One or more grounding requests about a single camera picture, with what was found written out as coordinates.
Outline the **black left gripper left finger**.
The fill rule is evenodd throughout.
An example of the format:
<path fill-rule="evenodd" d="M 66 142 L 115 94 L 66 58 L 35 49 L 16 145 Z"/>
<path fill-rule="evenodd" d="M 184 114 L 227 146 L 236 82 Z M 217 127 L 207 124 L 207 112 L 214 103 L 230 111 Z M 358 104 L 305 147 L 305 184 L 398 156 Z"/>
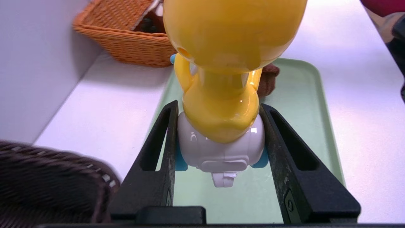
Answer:
<path fill-rule="evenodd" d="M 172 206 L 175 183 L 178 102 L 159 113 L 133 166 L 110 203 L 113 221 L 134 220 L 149 206 Z"/>

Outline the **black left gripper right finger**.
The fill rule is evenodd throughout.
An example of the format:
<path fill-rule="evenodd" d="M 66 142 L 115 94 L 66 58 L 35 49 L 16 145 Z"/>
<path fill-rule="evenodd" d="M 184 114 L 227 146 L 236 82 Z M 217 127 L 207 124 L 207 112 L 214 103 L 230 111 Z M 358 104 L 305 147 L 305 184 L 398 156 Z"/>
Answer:
<path fill-rule="evenodd" d="M 361 206 L 273 107 L 261 104 L 275 191 L 285 224 L 357 223 Z"/>

